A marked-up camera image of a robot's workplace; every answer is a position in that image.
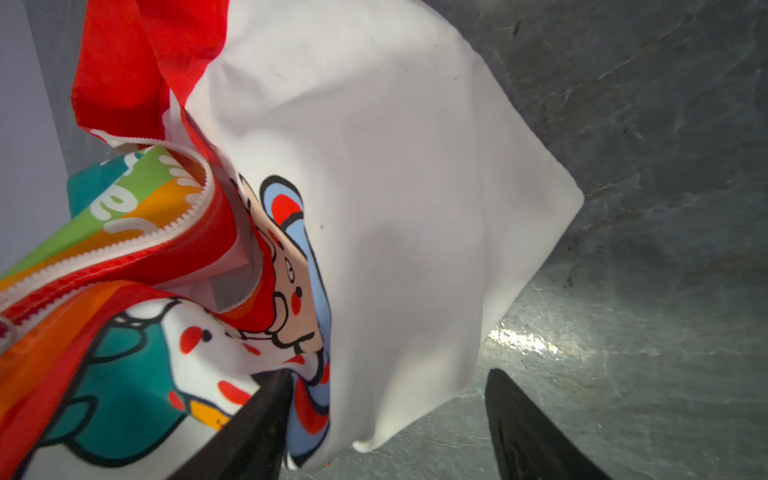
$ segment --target bag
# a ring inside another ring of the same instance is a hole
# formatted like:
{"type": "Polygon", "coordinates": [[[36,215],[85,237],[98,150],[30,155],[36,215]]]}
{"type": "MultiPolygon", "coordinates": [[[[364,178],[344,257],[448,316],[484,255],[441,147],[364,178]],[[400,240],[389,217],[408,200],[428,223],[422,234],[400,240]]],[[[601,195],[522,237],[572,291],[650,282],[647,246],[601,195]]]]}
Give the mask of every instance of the bag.
{"type": "Polygon", "coordinates": [[[289,467],[374,449],[468,385],[583,201],[411,0],[91,0],[72,104],[138,154],[0,283],[0,478],[162,478],[275,369],[289,467]]]}

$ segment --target cartoon print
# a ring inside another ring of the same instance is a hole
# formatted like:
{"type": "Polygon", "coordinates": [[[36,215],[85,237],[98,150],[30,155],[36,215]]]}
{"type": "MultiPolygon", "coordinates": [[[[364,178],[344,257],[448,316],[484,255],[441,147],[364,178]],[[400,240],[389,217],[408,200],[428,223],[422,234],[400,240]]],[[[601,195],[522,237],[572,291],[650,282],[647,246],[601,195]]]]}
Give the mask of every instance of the cartoon print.
{"type": "Polygon", "coordinates": [[[160,321],[124,313],[94,340],[39,447],[64,443],[92,464],[119,467],[152,452],[184,419],[160,321]]]}
{"type": "Polygon", "coordinates": [[[301,466],[330,426],[330,309],[303,226],[280,177],[241,192],[265,260],[249,299],[212,313],[178,297],[138,303],[99,332],[38,447],[64,444],[95,465],[143,458],[192,415],[221,429],[258,390],[253,375],[293,371],[287,458],[301,466]]]}
{"type": "Polygon", "coordinates": [[[258,390],[252,375],[288,368],[310,381],[322,357],[236,339],[181,298],[138,303],[102,328],[38,447],[64,443],[95,465],[152,452],[186,414],[221,429],[258,390]]]}
{"type": "Polygon", "coordinates": [[[330,427],[330,306],[306,236],[303,200],[299,191],[284,178],[272,176],[262,182],[257,197],[242,175],[239,180],[242,185],[240,191],[257,232],[265,241],[272,240],[270,252],[272,271],[276,277],[275,292],[281,293],[284,298],[289,298],[286,293],[290,293],[291,303],[286,302],[286,305],[290,305],[291,309],[285,321],[278,328],[273,327],[277,343],[298,343],[302,351],[318,345],[322,347],[319,350],[322,362],[318,365],[318,375],[311,380],[293,376],[293,404],[288,417],[286,455],[294,465],[301,466],[319,448],[330,427]],[[285,260],[283,273],[280,267],[285,260]]]}
{"type": "Polygon", "coordinates": [[[300,200],[283,195],[268,214],[242,176],[240,183],[265,260],[257,295],[271,298],[263,298],[262,308],[251,308],[250,314],[239,319],[226,314],[223,319],[244,338],[263,338],[258,334],[266,333],[276,345],[292,346],[296,353],[317,352],[323,348],[323,339],[317,325],[310,268],[306,254],[286,232],[295,223],[301,222],[303,227],[300,200]],[[272,316],[263,316],[265,312],[272,316]]]}

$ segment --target marble surface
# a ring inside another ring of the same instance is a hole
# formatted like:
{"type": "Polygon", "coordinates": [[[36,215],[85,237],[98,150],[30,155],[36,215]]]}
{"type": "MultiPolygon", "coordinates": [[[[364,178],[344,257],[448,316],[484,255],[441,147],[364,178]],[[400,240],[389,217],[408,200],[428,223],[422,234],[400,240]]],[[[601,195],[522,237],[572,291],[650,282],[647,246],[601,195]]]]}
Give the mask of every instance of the marble surface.
{"type": "MultiPolygon", "coordinates": [[[[83,0],[26,0],[68,171],[83,0]]],[[[768,478],[768,2],[428,0],[587,201],[472,387],[370,454],[284,479],[498,478],[505,370],[616,479],[768,478]]]]}

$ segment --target red dot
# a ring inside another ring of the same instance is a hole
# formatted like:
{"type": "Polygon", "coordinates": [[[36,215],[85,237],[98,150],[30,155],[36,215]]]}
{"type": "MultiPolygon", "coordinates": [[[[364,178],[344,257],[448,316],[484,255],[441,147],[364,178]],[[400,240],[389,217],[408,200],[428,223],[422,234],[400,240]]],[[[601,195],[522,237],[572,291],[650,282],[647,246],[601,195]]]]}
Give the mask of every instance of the red dot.
{"type": "Polygon", "coordinates": [[[237,405],[245,405],[250,399],[250,394],[238,389],[236,386],[223,380],[219,382],[219,391],[225,399],[237,405]]]}
{"type": "Polygon", "coordinates": [[[283,363],[298,363],[300,365],[304,365],[304,357],[301,355],[296,355],[292,359],[288,359],[283,363]]]}
{"type": "Polygon", "coordinates": [[[179,348],[184,355],[187,355],[192,351],[192,349],[194,349],[194,347],[197,346],[198,343],[200,343],[202,339],[203,329],[201,329],[199,326],[191,326],[184,330],[184,333],[181,334],[181,339],[179,340],[179,348]]]}
{"type": "Polygon", "coordinates": [[[254,349],[252,346],[248,345],[247,343],[244,343],[243,346],[246,350],[251,352],[254,355],[261,355],[261,352],[258,349],[254,349]]]}
{"type": "Polygon", "coordinates": [[[290,308],[293,310],[293,315],[298,315],[301,311],[301,298],[293,292],[290,296],[290,308]]]}
{"type": "Polygon", "coordinates": [[[176,392],[168,392],[168,402],[170,402],[171,406],[175,409],[179,409],[182,412],[184,411],[184,404],[181,402],[179,396],[176,395],[176,392]]]}

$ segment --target zipper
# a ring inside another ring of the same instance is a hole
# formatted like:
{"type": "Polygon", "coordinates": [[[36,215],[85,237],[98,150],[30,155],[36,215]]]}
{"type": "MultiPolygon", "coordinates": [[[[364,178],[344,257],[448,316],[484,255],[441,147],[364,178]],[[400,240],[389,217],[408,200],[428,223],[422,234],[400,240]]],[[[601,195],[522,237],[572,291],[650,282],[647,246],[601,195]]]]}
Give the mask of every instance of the zipper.
{"type": "MultiPolygon", "coordinates": [[[[184,145],[174,144],[168,141],[157,140],[153,138],[137,138],[137,137],[111,137],[116,141],[122,141],[129,144],[143,144],[150,146],[160,145],[167,148],[169,151],[176,151],[183,154],[186,157],[199,163],[205,171],[205,185],[200,192],[199,197],[190,205],[190,208],[181,217],[172,221],[165,228],[155,230],[154,232],[146,233],[140,237],[132,238],[129,240],[123,240],[112,245],[102,247],[90,252],[81,253],[74,257],[64,259],[60,262],[49,265],[42,270],[32,273],[29,276],[19,280],[11,285],[8,289],[0,292],[0,313],[5,312],[8,308],[16,304],[19,300],[37,289],[42,288],[48,283],[67,276],[70,273],[77,272],[88,268],[89,266],[99,263],[107,262],[120,257],[125,257],[132,253],[136,253],[147,248],[161,245],[162,243],[174,240],[184,233],[186,233],[206,212],[211,200],[214,197],[214,175],[210,169],[210,165],[205,158],[193,148],[185,147],[184,145]]],[[[0,353],[4,352],[7,348],[21,339],[24,334],[35,328],[55,307],[63,303],[63,300],[71,298],[74,294],[95,285],[95,283],[89,283],[77,287],[73,290],[69,290],[63,293],[45,305],[38,308],[36,311],[29,313],[23,318],[9,319],[3,321],[3,323],[10,329],[6,334],[6,339],[10,338],[9,342],[3,341],[0,343],[0,353]]]]}

